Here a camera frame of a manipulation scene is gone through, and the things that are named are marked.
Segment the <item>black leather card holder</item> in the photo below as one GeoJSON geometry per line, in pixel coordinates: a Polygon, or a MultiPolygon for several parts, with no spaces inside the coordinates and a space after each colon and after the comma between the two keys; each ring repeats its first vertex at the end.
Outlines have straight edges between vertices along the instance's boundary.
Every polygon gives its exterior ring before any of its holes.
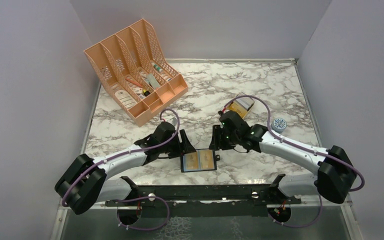
{"type": "Polygon", "coordinates": [[[220,159],[214,150],[197,149],[181,156],[180,170],[182,173],[215,171],[220,159]]]}

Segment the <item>beige oval card tray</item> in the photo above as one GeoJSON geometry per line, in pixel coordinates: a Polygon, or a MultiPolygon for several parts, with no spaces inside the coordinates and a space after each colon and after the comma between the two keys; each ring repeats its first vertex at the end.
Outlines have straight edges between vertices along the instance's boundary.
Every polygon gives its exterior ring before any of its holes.
{"type": "Polygon", "coordinates": [[[251,111],[252,107],[255,104],[255,100],[250,97],[241,97],[235,99],[233,102],[231,102],[227,106],[228,111],[234,111],[238,113],[238,115],[245,119],[245,117],[248,115],[248,113],[251,111]]]}

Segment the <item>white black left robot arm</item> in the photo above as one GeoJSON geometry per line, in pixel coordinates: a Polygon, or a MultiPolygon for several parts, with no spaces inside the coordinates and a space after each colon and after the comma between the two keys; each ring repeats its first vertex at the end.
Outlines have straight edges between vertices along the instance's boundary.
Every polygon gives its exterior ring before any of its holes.
{"type": "Polygon", "coordinates": [[[103,201],[102,188],[111,177],[126,170],[147,165],[161,154],[176,158],[194,153],[186,132],[169,122],[160,123],[150,135],[130,147],[102,157],[83,153],[75,158],[54,186],[61,204],[77,215],[103,201]]]}

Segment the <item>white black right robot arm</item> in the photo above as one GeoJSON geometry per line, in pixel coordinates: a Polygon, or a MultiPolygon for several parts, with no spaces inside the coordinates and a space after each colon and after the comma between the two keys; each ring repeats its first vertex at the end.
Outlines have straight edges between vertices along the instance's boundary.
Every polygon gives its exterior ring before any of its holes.
{"type": "Polygon", "coordinates": [[[234,111],[221,113],[219,121],[220,124],[212,126],[209,149],[225,151],[241,146],[247,152],[274,155],[309,171],[299,175],[279,174],[265,194],[276,204],[298,195],[320,195],[342,204],[358,176],[345,150],[339,146],[315,147],[284,137],[261,124],[250,126],[234,111]]]}

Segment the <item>gold credit card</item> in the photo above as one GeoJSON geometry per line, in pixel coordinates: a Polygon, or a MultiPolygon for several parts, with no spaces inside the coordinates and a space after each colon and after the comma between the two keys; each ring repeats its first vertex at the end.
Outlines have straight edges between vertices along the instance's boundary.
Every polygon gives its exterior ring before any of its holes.
{"type": "Polygon", "coordinates": [[[215,167],[213,151],[203,149],[199,151],[199,163],[202,170],[212,170],[215,167]]]}
{"type": "Polygon", "coordinates": [[[198,158],[198,153],[188,153],[184,156],[184,169],[186,171],[195,171],[199,169],[199,158],[198,158]]]}

